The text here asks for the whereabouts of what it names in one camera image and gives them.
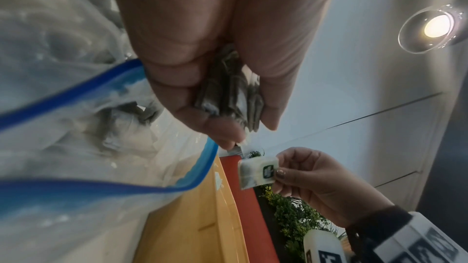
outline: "fingernail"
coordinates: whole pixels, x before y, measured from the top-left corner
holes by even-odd
[[[286,175],[286,172],[283,171],[282,169],[277,169],[275,172],[276,178],[280,180],[283,180],[285,175]]]

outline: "clear plastic bag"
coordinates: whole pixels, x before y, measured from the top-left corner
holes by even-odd
[[[0,0],[0,262],[49,262],[208,173],[217,145],[133,55],[113,0]]]

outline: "yellow surface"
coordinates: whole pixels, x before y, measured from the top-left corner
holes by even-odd
[[[215,172],[223,180],[216,190]],[[205,180],[149,215],[134,263],[247,263],[239,214],[218,157]]]

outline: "dark sleeve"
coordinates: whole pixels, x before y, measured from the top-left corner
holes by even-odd
[[[412,216],[398,206],[372,214],[346,228],[353,252],[362,263],[378,263],[381,260],[373,250],[390,238],[411,220]]]

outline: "orange wall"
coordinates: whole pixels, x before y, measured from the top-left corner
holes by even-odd
[[[240,156],[221,157],[224,173],[239,212],[251,263],[279,263],[270,233],[263,219],[254,190],[240,190],[237,163]]]

